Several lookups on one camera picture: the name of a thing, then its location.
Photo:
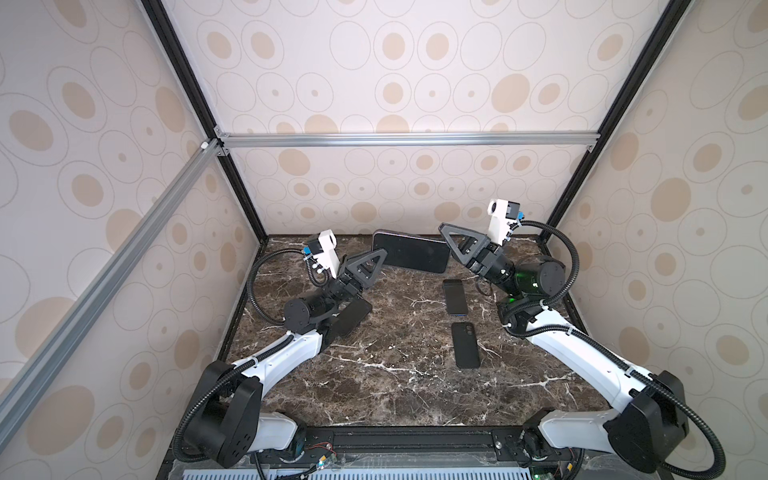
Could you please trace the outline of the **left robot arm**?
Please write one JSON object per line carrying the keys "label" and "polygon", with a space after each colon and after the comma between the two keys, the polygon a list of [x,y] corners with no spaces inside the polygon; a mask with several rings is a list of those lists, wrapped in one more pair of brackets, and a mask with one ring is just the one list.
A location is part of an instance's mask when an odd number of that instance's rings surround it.
{"label": "left robot arm", "polygon": [[375,284],[386,256],[377,249],[346,259],[336,277],[285,304],[286,332],[281,338],[233,364],[210,363],[172,437],[175,459],[211,460],[223,468],[264,450],[299,459],[305,449],[304,427],[284,414],[262,412],[262,400],[299,365],[350,335],[371,313],[362,294]]}

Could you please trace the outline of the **blue phone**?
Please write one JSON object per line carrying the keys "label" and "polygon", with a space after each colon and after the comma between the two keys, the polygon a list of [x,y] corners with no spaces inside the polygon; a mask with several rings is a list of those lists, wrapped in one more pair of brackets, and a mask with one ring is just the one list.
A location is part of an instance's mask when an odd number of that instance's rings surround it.
{"label": "blue phone", "polygon": [[466,300],[463,282],[460,279],[443,281],[446,311],[449,315],[467,316],[469,308]]}

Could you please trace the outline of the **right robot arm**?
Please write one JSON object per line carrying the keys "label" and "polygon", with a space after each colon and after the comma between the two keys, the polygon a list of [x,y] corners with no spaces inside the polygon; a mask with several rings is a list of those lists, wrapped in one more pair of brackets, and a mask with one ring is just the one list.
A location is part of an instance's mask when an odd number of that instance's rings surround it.
{"label": "right robot arm", "polygon": [[[504,331],[555,356],[610,405],[598,412],[547,411],[535,426],[538,435],[552,448],[614,453],[643,473],[663,469],[687,479],[721,476],[727,465],[725,450],[713,429],[686,404],[682,382],[668,371],[654,374],[615,354],[555,309],[580,271],[577,247],[550,225],[533,220],[526,224],[559,238],[571,255],[568,274],[547,280],[533,277],[508,260],[503,247],[486,234],[449,223],[441,224],[439,232],[460,264],[507,294],[497,304]],[[691,425],[713,453],[712,465],[704,470],[666,461]]]}

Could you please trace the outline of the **black phone case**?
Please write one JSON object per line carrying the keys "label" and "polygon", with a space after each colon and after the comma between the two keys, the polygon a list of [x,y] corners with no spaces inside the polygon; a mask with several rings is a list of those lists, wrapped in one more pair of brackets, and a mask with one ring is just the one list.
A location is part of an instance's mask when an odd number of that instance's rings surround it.
{"label": "black phone case", "polygon": [[478,369],[481,365],[477,335],[471,322],[454,322],[451,325],[456,366],[459,369]]}

